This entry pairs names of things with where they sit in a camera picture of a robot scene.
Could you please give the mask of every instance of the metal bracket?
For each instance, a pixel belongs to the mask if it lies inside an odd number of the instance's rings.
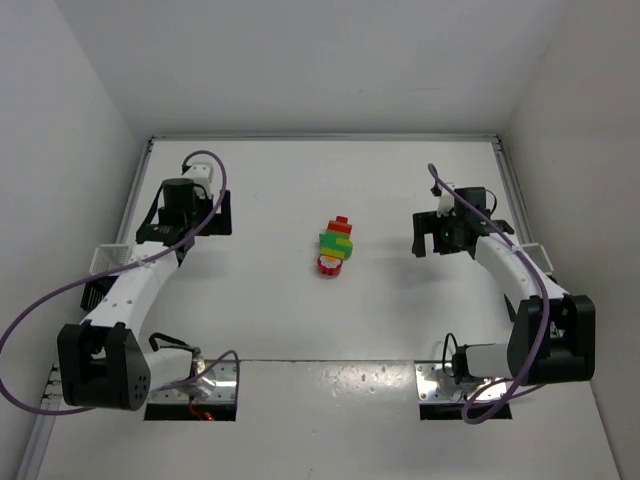
[[[205,365],[209,365],[212,360],[205,360]],[[209,396],[195,396],[194,405],[233,405],[236,402],[236,385],[238,372],[235,362],[220,362],[213,367],[201,380],[206,383]],[[149,405],[187,405],[189,395],[174,388],[173,390],[163,390],[153,392],[149,395]]]
[[[492,382],[493,378],[479,380],[473,383],[456,384],[453,378],[445,375],[441,362],[415,362],[416,387],[418,391],[418,403],[420,405],[451,405],[464,403],[480,387]],[[495,385],[485,391],[479,402],[489,402],[500,398],[507,391],[504,383]]]

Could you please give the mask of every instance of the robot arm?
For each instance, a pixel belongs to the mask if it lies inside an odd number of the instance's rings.
[[[212,173],[211,164],[194,163],[182,177],[162,183],[136,232],[137,244],[128,261],[141,266],[114,278],[105,297],[79,325],[68,324],[60,331],[60,377],[67,404],[137,410],[149,392],[194,373],[199,349],[178,341],[143,353],[139,345],[140,329],[151,305],[194,242],[151,262],[146,259],[185,239],[207,218],[213,208]],[[158,209],[161,192],[164,205]],[[227,191],[221,212],[199,235],[231,234],[230,209]]]
[[[454,191],[491,217],[483,187]],[[466,251],[491,273],[505,293],[513,330],[509,343],[464,345],[453,356],[456,381],[474,378],[513,379],[522,369],[542,321],[539,286],[530,270],[495,231],[466,209],[448,192],[432,190],[440,197],[438,210],[413,215],[417,257],[426,255],[425,234],[433,235],[434,252],[448,255]],[[495,221],[515,245],[513,229]],[[530,259],[526,251],[521,252]],[[589,380],[594,373],[595,307],[586,296],[570,295],[531,262],[543,279],[550,300],[549,327],[523,385]]]

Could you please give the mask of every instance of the purple cable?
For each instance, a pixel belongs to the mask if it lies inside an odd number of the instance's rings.
[[[442,181],[442,179],[438,176],[438,170],[436,170],[436,167],[432,163],[429,164],[429,173],[435,179],[438,185],[440,185],[447,192],[453,195],[456,201],[460,202],[476,217],[480,218],[483,222],[486,222],[491,228],[493,228],[493,230],[495,230],[495,232],[502,238],[502,240],[504,240],[504,242],[510,248],[513,248],[516,246],[511,241],[511,239],[504,234],[502,229],[493,220],[491,220],[482,212],[480,212],[478,209],[476,209],[464,198],[462,198],[460,195],[454,192],[449,185],[444,183],[444,181]],[[536,355],[538,354],[538,350],[540,350],[540,345],[542,345],[542,342],[544,341],[545,333],[547,331],[547,326],[549,324],[549,310],[550,310],[549,293],[547,292],[547,288],[544,286],[542,277],[540,277],[540,274],[536,270],[533,263],[527,258],[527,256],[519,250],[515,250],[515,254],[522,261],[522,263],[525,265],[527,270],[529,270],[534,280],[540,287],[540,291],[542,293],[542,321],[540,322],[540,328],[538,328],[538,333],[536,334],[536,338],[533,342],[533,345],[531,346],[531,350],[529,351],[529,354],[527,355],[527,358],[525,359],[524,364],[522,365],[522,369],[518,372],[518,374],[516,375],[516,378],[513,379],[513,382],[511,383],[509,388],[507,388],[507,391],[505,392],[505,394],[502,397],[500,397],[499,400],[496,400],[495,403],[493,403],[493,406],[488,411],[474,418],[469,417],[469,410],[473,408],[474,403],[478,399],[478,397],[482,395],[482,393],[488,388],[491,388],[492,386],[497,385],[498,383],[502,383],[505,380],[496,380],[494,382],[489,383],[488,385],[485,385],[484,387],[476,391],[473,395],[471,395],[469,400],[467,400],[467,402],[464,404],[464,407],[462,407],[462,418],[464,419],[465,423],[468,423],[470,425],[479,425],[483,423],[484,421],[490,419],[496,413],[498,413],[498,411],[502,407],[504,407],[507,404],[507,402],[509,402],[509,400],[511,400],[512,398],[517,398],[518,396],[526,395],[527,393],[531,393],[532,391],[538,389],[538,388],[531,388],[525,392],[521,392],[520,394],[515,394],[515,391],[518,389],[520,385],[522,385],[522,382],[524,382],[525,377],[529,373],[529,370],[533,365]]]
[[[193,153],[189,154],[187,156],[187,158],[185,158],[184,162],[187,162],[188,160],[190,160],[191,158],[195,157],[196,155],[209,155],[210,157],[212,157],[218,163],[218,166],[220,167],[220,173],[222,175],[222,186],[220,187],[220,195],[218,196],[218,200],[213,205],[213,208],[211,209],[211,212],[209,212],[209,215],[207,215],[207,217],[202,221],[202,223],[200,225],[198,225],[191,232],[189,232],[189,234],[185,238],[180,240],[175,245],[167,248],[166,250],[163,250],[160,253],[156,253],[155,255],[150,256],[149,258],[145,259],[144,262],[141,262],[141,263],[151,263],[151,262],[153,262],[153,261],[155,261],[155,260],[157,260],[157,259],[159,259],[161,257],[164,257],[165,255],[170,254],[171,252],[173,252],[173,251],[177,250],[178,248],[182,247],[183,245],[186,245],[186,244],[192,242],[193,239],[196,237],[196,235],[198,235],[198,233],[200,233],[202,231],[202,229],[211,221],[213,216],[216,214],[216,212],[220,208],[220,205],[222,204],[222,201],[224,200],[224,197],[225,197],[225,194],[226,194],[226,191],[227,191],[227,171],[224,168],[224,164],[222,163],[222,160],[220,160],[215,153],[210,152],[209,150],[198,150],[196,152],[193,152]],[[4,349],[4,347],[5,347],[6,343],[7,343],[7,340],[9,340],[9,337],[11,336],[13,331],[18,327],[18,325],[20,325],[20,323],[22,323],[22,321],[27,317],[27,315],[29,315],[31,312],[33,312],[36,308],[38,308],[43,303],[46,303],[47,301],[51,300],[52,298],[57,297],[61,293],[64,293],[67,290],[71,290],[72,288],[76,288],[76,287],[79,287],[81,285],[85,285],[85,284],[87,284],[89,282],[93,282],[94,280],[99,280],[99,279],[107,277],[109,275],[114,275],[116,273],[126,272],[127,270],[133,270],[134,268],[138,268],[139,266],[140,266],[140,264],[138,264],[138,263],[130,263],[128,265],[123,265],[121,267],[112,268],[111,270],[107,270],[105,272],[96,273],[95,275],[90,275],[90,276],[82,278],[80,280],[76,280],[75,282],[71,282],[71,283],[69,283],[69,284],[67,284],[67,285],[65,285],[63,287],[57,288],[56,290],[53,290],[52,292],[47,293],[44,297],[39,298],[38,300],[33,302],[31,305],[29,305],[20,315],[18,315],[16,317],[16,319],[13,322],[11,322],[11,324],[9,325],[7,330],[2,334],[2,337],[0,337],[0,355],[2,354],[2,350]],[[9,392],[9,390],[7,390],[7,387],[5,386],[4,382],[2,381],[2,377],[0,377],[0,394],[4,398],[6,398],[9,401],[9,403],[13,404],[14,406],[16,406],[16,407],[18,407],[18,408],[20,408],[20,409],[22,409],[24,411],[27,411],[29,413],[35,413],[36,415],[47,415],[47,416],[56,416],[57,417],[57,416],[62,416],[62,415],[73,415],[73,414],[76,414],[76,413],[82,413],[82,412],[86,412],[88,410],[92,410],[91,408],[74,408],[74,409],[71,409],[71,410],[57,411],[57,410],[44,410],[42,408],[32,407],[30,405],[27,405],[27,404],[21,402],[16,397],[14,397],[11,394],[11,392]]]

